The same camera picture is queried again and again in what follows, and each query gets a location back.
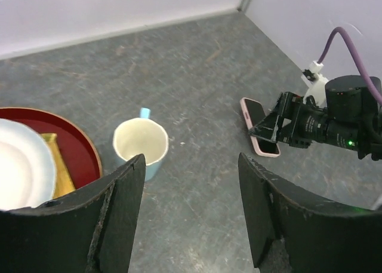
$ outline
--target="cup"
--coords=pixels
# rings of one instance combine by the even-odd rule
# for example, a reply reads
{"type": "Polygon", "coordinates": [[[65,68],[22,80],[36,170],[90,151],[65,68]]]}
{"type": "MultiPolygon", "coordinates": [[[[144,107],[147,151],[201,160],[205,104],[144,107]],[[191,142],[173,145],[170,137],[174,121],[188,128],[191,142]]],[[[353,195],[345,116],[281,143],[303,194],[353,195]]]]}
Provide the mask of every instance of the cup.
{"type": "Polygon", "coordinates": [[[115,129],[113,147],[118,165],[144,154],[144,181],[147,182],[159,170],[168,152],[168,135],[161,125],[150,119],[150,109],[141,108],[139,118],[124,121],[115,129]]]}

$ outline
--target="white wall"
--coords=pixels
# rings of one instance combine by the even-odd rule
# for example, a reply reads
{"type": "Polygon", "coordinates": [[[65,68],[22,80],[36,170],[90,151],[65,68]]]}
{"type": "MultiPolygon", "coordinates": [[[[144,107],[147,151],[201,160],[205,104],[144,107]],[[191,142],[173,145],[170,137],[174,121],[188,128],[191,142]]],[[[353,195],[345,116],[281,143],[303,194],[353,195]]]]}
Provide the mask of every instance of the white wall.
{"type": "MultiPolygon", "coordinates": [[[[252,0],[247,16],[300,68],[317,60],[336,26],[348,31],[370,75],[382,79],[381,0],[252,0]]],[[[329,78],[358,73],[336,35],[324,60],[329,78]]]]}
{"type": "Polygon", "coordinates": [[[0,0],[0,59],[234,10],[241,0],[0,0]]]}

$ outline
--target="plate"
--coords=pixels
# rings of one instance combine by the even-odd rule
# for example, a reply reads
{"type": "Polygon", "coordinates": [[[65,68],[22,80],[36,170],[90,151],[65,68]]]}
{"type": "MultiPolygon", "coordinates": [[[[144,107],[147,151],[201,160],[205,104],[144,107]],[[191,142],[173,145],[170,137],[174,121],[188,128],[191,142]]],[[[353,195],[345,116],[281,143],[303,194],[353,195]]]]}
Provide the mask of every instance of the plate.
{"type": "Polygon", "coordinates": [[[19,122],[0,119],[0,209],[37,207],[51,200],[56,165],[45,140],[19,122]]]}
{"type": "Polygon", "coordinates": [[[57,134],[57,144],[76,189],[102,174],[100,157],[91,140],[67,119],[32,108],[0,108],[0,118],[20,122],[40,134],[57,134]]]}

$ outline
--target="cup handle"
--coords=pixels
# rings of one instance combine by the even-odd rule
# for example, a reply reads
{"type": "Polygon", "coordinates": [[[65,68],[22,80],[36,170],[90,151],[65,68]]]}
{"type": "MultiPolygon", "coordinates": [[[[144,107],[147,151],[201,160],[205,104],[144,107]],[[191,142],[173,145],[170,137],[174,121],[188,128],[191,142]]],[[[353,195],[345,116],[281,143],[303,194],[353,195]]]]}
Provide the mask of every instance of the cup handle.
{"type": "Polygon", "coordinates": [[[150,118],[150,112],[151,110],[148,108],[141,108],[141,111],[139,113],[139,117],[143,119],[149,119],[150,118]]]}

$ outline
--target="pink phone case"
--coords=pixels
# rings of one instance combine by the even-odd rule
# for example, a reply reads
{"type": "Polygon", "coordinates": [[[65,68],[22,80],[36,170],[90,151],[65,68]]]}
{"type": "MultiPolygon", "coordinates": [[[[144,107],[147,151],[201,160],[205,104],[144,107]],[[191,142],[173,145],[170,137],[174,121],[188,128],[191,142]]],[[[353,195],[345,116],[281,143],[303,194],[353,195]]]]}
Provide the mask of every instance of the pink phone case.
{"type": "MultiPolygon", "coordinates": [[[[260,102],[258,101],[255,101],[253,99],[249,99],[249,98],[242,98],[240,100],[240,106],[241,106],[241,109],[243,111],[243,115],[244,115],[244,119],[245,119],[245,123],[247,124],[247,128],[250,129],[253,127],[252,125],[252,121],[251,121],[251,118],[249,117],[249,113],[248,113],[248,109],[247,109],[247,106],[245,105],[245,100],[251,100],[253,102],[256,102],[256,103],[259,103],[261,104],[260,102]]],[[[258,155],[262,156],[262,157],[268,157],[268,158],[277,158],[280,154],[281,154],[281,151],[280,151],[280,148],[279,148],[279,145],[276,145],[277,146],[277,149],[279,151],[278,154],[270,154],[268,152],[263,152],[259,145],[258,145],[258,141],[257,141],[257,138],[256,137],[250,137],[251,138],[251,141],[252,141],[252,145],[253,145],[253,148],[255,150],[255,153],[257,153],[258,155]]]]}

